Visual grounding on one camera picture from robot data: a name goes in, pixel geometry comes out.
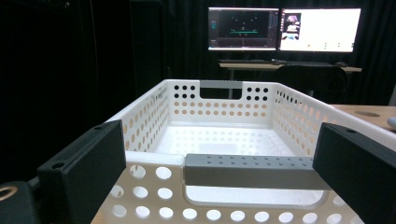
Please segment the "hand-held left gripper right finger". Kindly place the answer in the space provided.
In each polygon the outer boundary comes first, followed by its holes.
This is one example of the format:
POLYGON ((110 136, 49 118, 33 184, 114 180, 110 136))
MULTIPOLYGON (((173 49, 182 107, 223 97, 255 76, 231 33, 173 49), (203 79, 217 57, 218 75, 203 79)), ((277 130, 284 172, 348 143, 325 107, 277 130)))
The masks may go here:
POLYGON ((396 152, 336 124, 320 127, 313 168, 365 224, 396 224, 396 152))

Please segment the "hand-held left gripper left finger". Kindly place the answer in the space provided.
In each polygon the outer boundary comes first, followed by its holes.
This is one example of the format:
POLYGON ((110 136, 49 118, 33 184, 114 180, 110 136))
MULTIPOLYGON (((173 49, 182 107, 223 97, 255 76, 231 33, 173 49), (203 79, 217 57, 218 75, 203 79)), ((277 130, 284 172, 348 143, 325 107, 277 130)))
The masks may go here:
POLYGON ((121 121, 95 126, 37 169, 49 224, 90 224, 126 168, 121 121))

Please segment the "white perforated plastic basket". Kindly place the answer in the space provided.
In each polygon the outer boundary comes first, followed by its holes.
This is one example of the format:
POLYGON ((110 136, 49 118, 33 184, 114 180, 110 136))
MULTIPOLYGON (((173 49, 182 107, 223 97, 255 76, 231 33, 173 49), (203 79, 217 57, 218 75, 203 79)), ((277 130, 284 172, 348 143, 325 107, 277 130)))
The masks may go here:
POLYGON ((167 79, 116 120, 105 224, 365 224, 313 168, 320 127, 396 152, 395 133, 279 83, 167 79))

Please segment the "black keyboard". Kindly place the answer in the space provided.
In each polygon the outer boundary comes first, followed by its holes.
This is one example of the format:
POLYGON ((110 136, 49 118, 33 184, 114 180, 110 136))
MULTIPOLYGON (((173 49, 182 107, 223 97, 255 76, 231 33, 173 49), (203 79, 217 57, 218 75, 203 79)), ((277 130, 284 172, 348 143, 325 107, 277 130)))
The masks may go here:
POLYGON ((279 64, 282 64, 282 65, 300 65, 300 66, 330 66, 330 67, 333 66, 330 63, 302 62, 302 61, 279 61, 279 64))
POLYGON ((231 59, 221 59, 218 60, 219 63, 257 63, 257 64, 271 64, 272 61, 265 60, 231 60, 231 59))

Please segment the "white-screen computer monitor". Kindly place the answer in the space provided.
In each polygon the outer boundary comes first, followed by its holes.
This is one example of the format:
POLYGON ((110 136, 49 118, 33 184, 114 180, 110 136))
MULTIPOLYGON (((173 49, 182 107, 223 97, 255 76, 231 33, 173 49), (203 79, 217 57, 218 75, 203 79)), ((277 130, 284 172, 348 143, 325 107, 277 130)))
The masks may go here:
POLYGON ((350 53, 360 15, 359 8, 283 8, 279 49, 350 53))

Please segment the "wooden desk with white legs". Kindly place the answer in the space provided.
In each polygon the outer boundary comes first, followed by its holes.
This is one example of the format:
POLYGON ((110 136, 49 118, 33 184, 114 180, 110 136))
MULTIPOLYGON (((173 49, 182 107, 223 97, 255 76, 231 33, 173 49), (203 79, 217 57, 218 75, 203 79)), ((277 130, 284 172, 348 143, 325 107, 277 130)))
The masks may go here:
POLYGON ((270 80, 282 83, 297 91, 313 95, 315 91, 341 91, 347 89, 349 74, 359 73, 358 67, 337 66, 300 66, 282 64, 257 63, 220 63, 220 67, 227 68, 233 79, 235 71, 270 71, 270 80))

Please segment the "dark-screen computer monitor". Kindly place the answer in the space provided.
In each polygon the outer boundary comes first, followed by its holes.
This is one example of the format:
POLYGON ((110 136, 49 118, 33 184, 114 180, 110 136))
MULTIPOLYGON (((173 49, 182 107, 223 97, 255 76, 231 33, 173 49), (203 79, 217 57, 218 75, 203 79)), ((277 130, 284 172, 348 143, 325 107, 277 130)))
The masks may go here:
POLYGON ((210 7, 209 50, 276 50, 278 8, 210 7))

